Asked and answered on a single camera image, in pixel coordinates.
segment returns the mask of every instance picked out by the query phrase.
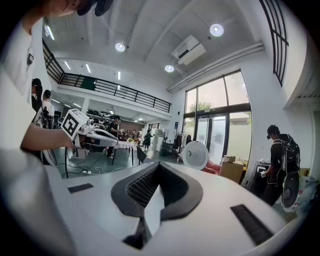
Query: air conditioner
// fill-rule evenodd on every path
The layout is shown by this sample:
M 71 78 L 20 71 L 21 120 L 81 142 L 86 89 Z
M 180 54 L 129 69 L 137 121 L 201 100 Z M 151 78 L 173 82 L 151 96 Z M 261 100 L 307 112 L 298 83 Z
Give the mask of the air conditioner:
M 206 52 L 204 46 L 199 41 L 189 35 L 186 40 L 179 44 L 172 52 L 172 55 L 178 59 L 178 64 L 188 65 L 196 58 L 200 57 Z

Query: glass door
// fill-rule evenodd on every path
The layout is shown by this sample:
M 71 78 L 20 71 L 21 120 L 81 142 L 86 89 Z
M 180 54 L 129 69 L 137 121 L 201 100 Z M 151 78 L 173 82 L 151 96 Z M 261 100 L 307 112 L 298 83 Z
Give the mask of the glass door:
M 209 152 L 209 160 L 220 164 L 225 148 L 226 116 L 201 116 L 196 119 L 196 140 Z
M 200 117 L 197 119 L 197 133 L 196 140 L 203 143 L 203 145 L 207 145 L 207 137 L 208 137 L 208 117 Z
M 223 157 L 226 135 L 226 117 L 211 117 L 211 140 L 207 145 L 209 160 L 215 164 L 220 164 Z

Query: black backpack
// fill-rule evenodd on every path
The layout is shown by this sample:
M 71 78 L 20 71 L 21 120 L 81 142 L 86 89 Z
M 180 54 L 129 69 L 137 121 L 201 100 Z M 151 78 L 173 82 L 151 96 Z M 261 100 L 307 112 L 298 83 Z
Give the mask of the black backpack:
M 282 158 L 281 167 L 287 175 L 300 170 L 300 148 L 295 140 L 288 134 L 288 140 L 281 140 Z

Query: railing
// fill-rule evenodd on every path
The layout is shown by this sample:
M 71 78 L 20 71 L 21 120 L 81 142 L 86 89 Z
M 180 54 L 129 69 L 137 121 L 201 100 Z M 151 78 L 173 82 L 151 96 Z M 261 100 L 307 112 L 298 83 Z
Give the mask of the railing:
M 55 59 L 54 55 L 47 47 L 46 43 L 43 40 L 42 43 L 46 71 L 48 75 L 57 82 L 57 84 L 75 86 L 95 92 L 113 95 L 169 113 L 171 103 L 157 97 L 153 97 L 149 94 L 131 89 L 118 83 L 85 75 L 65 73 Z
M 287 62 L 287 40 L 284 16 L 277 0 L 259 0 L 271 32 L 273 48 L 273 73 L 279 80 L 281 87 L 284 82 Z
M 164 112 L 170 111 L 171 103 L 153 97 L 144 92 L 123 86 L 118 83 L 85 76 L 78 74 L 65 73 L 60 81 L 61 85 L 74 86 L 100 92 L 112 96 L 116 96 L 122 99 L 133 101 L 151 108 L 155 108 Z
M 61 78 L 65 74 L 62 67 L 59 65 L 54 55 L 47 47 L 44 40 L 42 40 L 44 64 L 48 75 L 59 84 Z

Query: white fan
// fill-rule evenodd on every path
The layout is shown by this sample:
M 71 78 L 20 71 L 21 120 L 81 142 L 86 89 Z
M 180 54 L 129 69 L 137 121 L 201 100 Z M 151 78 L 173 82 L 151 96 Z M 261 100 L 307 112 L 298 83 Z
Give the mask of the white fan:
M 202 170 L 208 159 L 208 149 L 200 141 L 191 141 L 183 149 L 182 160 L 187 167 Z

